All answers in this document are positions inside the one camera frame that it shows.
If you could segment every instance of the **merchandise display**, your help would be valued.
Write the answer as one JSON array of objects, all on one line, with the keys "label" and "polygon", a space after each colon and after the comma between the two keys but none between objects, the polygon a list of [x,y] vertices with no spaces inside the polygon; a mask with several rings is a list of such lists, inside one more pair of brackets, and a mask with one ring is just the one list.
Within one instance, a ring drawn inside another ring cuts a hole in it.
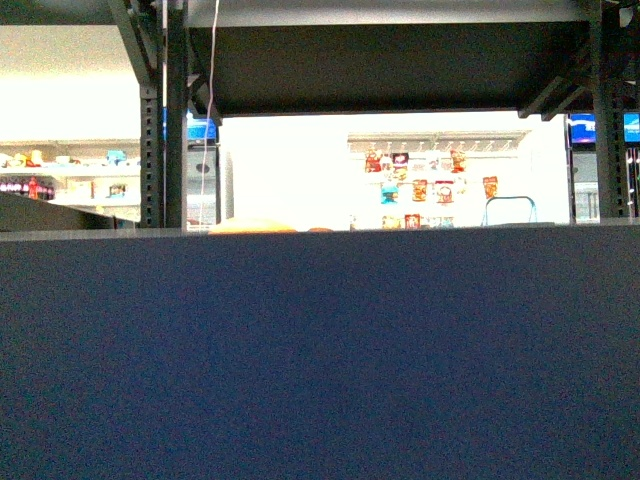
[{"label": "merchandise display", "polygon": [[138,150],[138,140],[0,143],[0,191],[139,221]]},{"label": "merchandise display", "polygon": [[[423,141],[420,134],[406,134],[396,141],[388,141],[394,134],[382,135],[378,141],[369,141],[373,135],[354,135],[363,140],[360,145],[351,143],[351,158],[361,162],[359,171],[364,166],[364,174],[354,177],[362,183],[351,195],[350,230],[481,226],[486,202],[498,196],[499,178],[511,175],[505,192],[521,194],[523,182],[511,172],[526,135],[523,132],[481,132],[478,136],[462,132],[462,138],[467,135],[472,140],[468,142],[453,135],[447,141],[436,138],[431,142]],[[404,141],[407,137],[413,140]]]}]

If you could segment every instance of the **product box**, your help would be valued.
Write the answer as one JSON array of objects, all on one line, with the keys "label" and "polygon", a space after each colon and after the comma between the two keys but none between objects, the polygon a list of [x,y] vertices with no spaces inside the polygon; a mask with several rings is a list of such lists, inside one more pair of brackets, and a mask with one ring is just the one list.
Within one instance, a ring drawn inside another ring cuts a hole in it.
[{"label": "product box", "polygon": [[127,154],[122,150],[109,150],[107,152],[107,161],[109,165],[120,165],[121,163],[127,162]]},{"label": "product box", "polygon": [[91,199],[94,198],[95,185],[91,181],[69,180],[69,195],[75,198]]},{"label": "product box", "polygon": [[404,228],[407,230],[420,230],[420,214],[413,213],[404,216]]}]

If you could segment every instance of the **orange object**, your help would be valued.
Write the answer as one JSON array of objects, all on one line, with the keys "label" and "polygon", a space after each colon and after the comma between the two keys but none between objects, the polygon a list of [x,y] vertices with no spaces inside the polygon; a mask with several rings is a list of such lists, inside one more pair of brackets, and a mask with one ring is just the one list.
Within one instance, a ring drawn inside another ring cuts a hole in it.
[{"label": "orange object", "polygon": [[498,194],[498,177],[484,177],[483,183],[487,200],[492,199]]},{"label": "orange object", "polygon": [[294,233],[297,230],[284,223],[264,218],[229,218],[209,230],[209,234],[234,233]]}]

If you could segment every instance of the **blue panel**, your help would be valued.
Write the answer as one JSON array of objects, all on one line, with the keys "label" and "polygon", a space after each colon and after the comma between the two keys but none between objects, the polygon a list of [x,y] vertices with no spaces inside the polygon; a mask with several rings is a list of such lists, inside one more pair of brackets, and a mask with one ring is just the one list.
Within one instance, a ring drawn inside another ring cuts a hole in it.
[{"label": "blue panel", "polygon": [[[167,109],[163,110],[162,128],[164,138],[167,138]],[[203,119],[193,118],[191,112],[187,113],[187,139],[190,141],[204,140],[205,135],[209,140],[215,140],[218,137],[218,127],[209,120],[209,130],[207,129],[207,121]]]},{"label": "blue panel", "polygon": [[148,235],[0,241],[0,478],[640,478],[636,227]]},{"label": "blue panel", "polygon": [[[596,142],[596,120],[593,114],[574,114],[569,116],[571,141],[574,144]],[[624,115],[624,139],[626,142],[640,142],[640,116],[637,113]]]}]

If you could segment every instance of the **metal shelving unit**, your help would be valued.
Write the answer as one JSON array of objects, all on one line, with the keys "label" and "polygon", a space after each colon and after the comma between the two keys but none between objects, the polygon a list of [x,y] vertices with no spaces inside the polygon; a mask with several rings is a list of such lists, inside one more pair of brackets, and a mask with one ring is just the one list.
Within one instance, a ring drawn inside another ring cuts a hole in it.
[{"label": "metal shelving unit", "polygon": [[[0,13],[6,24],[118,26],[141,86],[144,227],[183,220],[184,117],[209,101],[214,10],[214,0],[69,0]],[[214,117],[512,109],[550,120],[595,111],[601,217],[636,216],[620,138],[622,112],[640,108],[639,39],[633,0],[227,2]]]}]

